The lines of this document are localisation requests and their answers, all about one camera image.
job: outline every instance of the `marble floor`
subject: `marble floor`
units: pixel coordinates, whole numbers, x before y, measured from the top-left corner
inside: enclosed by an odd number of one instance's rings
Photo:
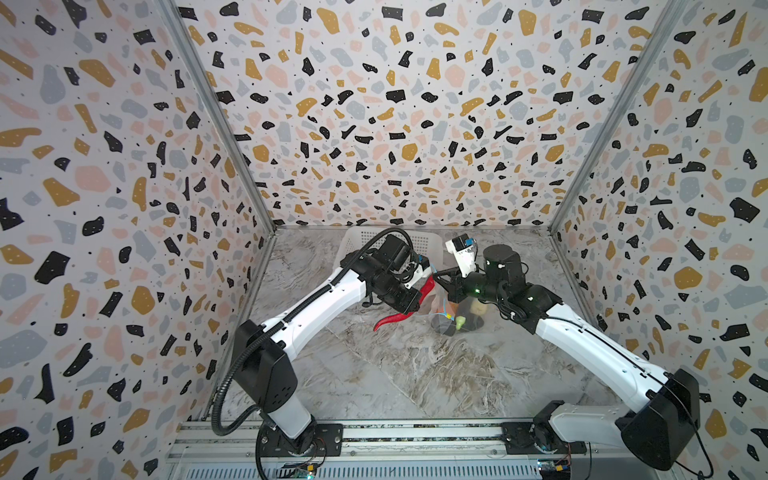
[[[443,240],[459,230],[428,230]],[[250,318],[259,323],[293,305],[330,275],[344,229],[279,230]],[[578,311],[576,297],[543,230],[468,229],[482,249],[506,243],[529,266],[527,280],[546,286]],[[443,266],[455,266],[447,253]],[[297,394],[318,419],[530,417],[550,400],[618,403],[613,392],[554,345],[503,320],[491,307],[485,325],[443,336],[428,317],[372,331],[392,314],[354,306],[313,338],[293,363]],[[232,385],[224,418],[250,398]]]

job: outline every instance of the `robotic arm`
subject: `robotic arm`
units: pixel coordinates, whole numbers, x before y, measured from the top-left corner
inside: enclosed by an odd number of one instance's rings
[[[390,233],[402,235],[405,241]],[[384,236],[383,245],[372,248]],[[520,256],[511,247],[485,248],[482,270],[475,265],[477,245],[467,235],[450,240],[446,247],[458,266],[433,273],[429,260],[413,250],[407,233],[396,227],[386,229],[348,255],[341,267],[295,306],[259,326],[250,320],[239,326],[234,361],[214,398],[214,432],[227,435],[259,410],[265,422],[280,430],[291,452],[306,452],[315,438],[316,422],[294,395],[298,381],[290,361],[328,322],[373,293],[399,312],[399,319],[407,318],[419,309],[428,291],[414,285],[427,278],[428,286],[434,280],[445,288],[451,302],[471,296],[495,304],[502,318],[581,362],[629,409],[551,402],[531,427],[542,451],[557,441],[623,445],[651,467],[671,468],[700,423],[698,384],[691,375],[683,370],[670,374],[634,355],[585,322],[560,297],[541,285],[526,283]],[[232,380],[255,405],[223,427],[221,406]]]

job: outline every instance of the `patterned wall panel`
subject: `patterned wall panel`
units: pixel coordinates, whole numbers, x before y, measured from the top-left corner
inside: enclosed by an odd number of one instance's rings
[[[158,478],[250,284],[253,206],[153,4],[0,14],[0,476]]]
[[[715,478],[768,472],[766,8],[690,3],[557,234],[607,331],[699,380]]]
[[[178,5],[278,224],[542,225],[664,3]]]

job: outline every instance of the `white plastic basket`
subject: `white plastic basket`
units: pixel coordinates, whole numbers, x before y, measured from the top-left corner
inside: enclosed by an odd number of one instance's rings
[[[336,253],[336,259],[333,261],[333,267],[336,268],[339,266],[341,260],[346,257],[347,254],[354,252],[355,250],[360,250],[368,240],[371,240],[374,235],[382,230],[384,230],[383,227],[349,228],[344,234],[344,238],[341,239],[339,251]],[[436,270],[442,270],[442,238],[434,233],[415,232],[412,230],[406,230],[406,233],[411,237],[413,248],[416,252],[429,258],[429,264],[435,267]],[[377,241],[373,246],[375,248],[382,246],[385,238]]]

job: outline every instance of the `red toy pepper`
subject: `red toy pepper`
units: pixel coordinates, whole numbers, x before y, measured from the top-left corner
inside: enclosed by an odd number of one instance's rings
[[[429,292],[432,291],[432,289],[435,288],[435,281],[432,279],[432,275],[429,276],[424,286],[421,288],[420,292],[422,293],[422,298],[425,298]],[[410,313],[398,313],[396,315],[390,315],[385,318],[382,318],[376,323],[376,326],[373,327],[373,331],[379,329],[381,325],[386,325],[387,323],[395,323],[395,322],[402,322],[404,319],[410,317],[413,315],[413,312]]]

